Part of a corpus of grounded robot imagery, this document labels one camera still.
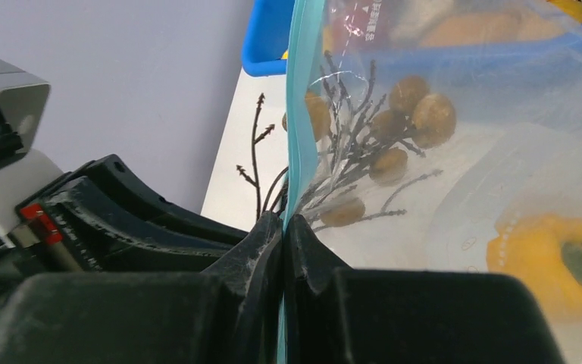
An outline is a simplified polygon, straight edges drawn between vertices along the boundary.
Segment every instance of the camera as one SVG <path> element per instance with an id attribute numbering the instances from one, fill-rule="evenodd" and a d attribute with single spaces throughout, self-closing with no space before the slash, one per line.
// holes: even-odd
<path id="1" fill-rule="evenodd" d="M 0 60 L 0 169 L 30 151 L 49 93 L 47 82 Z"/>

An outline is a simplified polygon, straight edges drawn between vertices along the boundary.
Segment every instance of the ziplock bag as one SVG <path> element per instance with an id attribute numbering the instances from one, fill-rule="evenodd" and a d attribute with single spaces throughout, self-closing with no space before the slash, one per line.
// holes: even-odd
<path id="1" fill-rule="evenodd" d="M 542 0 L 294 17 L 289 209 L 357 268 L 519 278 L 580 362 L 582 26 Z"/>

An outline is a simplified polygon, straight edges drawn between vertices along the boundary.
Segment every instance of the brown seed pod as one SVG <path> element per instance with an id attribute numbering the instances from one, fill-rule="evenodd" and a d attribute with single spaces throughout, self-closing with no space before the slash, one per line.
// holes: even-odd
<path id="1" fill-rule="evenodd" d="M 375 140 L 389 142 L 402 135 L 407 127 L 407 118 L 400 111 L 386 110 L 374 116 L 370 132 Z"/>
<path id="2" fill-rule="evenodd" d="M 380 155 L 369 168 L 369 177 L 380 186 L 392 186 L 407 171 L 407 152 L 391 148 Z"/>
<path id="3" fill-rule="evenodd" d="M 390 93 L 390 108 L 411 115 L 416 105 L 430 92 L 427 81 L 420 76 L 407 76 L 394 85 Z"/>
<path id="4" fill-rule="evenodd" d="M 432 93 L 418 103 L 411 121 L 416 129 L 411 140 L 419 148 L 429 149 L 452 137 L 456 130 L 456 110 L 447 96 Z"/>
<path id="5" fill-rule="evenodd" d="M 313 127 L 313 136 L 315 141 L 324 138 L 331 129 L 331 115 L 329 114 L 329 105 L 312 91 L 307 91 L 305 95 L 305 104 L 311 118 Z M 286 112 L 282 117 L 282 128 L 286 131 Z"/>
<path id="6" fill-rule="evenodd" d="M 358 197 L 320 214 L 320 221 L 330 228 L 351 225 L 365 216 L 365 203 Z"/>

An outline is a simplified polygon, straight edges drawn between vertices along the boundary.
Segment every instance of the blue bin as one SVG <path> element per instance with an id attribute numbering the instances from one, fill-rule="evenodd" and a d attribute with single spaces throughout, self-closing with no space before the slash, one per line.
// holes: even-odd
<path id="1" fill-rule="evenodd" d="M 253 76 L 286 73 L 280 57 L 289 45 L 294 0 L 255 0 L 242 45 L 242 66 Z"/>

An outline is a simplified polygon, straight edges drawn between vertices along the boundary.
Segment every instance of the yellow bell pepper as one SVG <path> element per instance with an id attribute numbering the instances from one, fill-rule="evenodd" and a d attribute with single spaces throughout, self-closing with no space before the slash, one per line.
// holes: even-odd
<path id="1" fill-rule="evenodd" d="M 570 15 L 572 19 L 577 22 L 582 23 L 582 2 L 578 0 L 547 0 L 550 4 L 561 9 L 567 15 Z"/>
<path id="2" fill-rule="evenodd" d="M 488 269 L 521 280 L 551 321 L 582 321 L 582 219 L 548 214 L 496 229 Z"/>

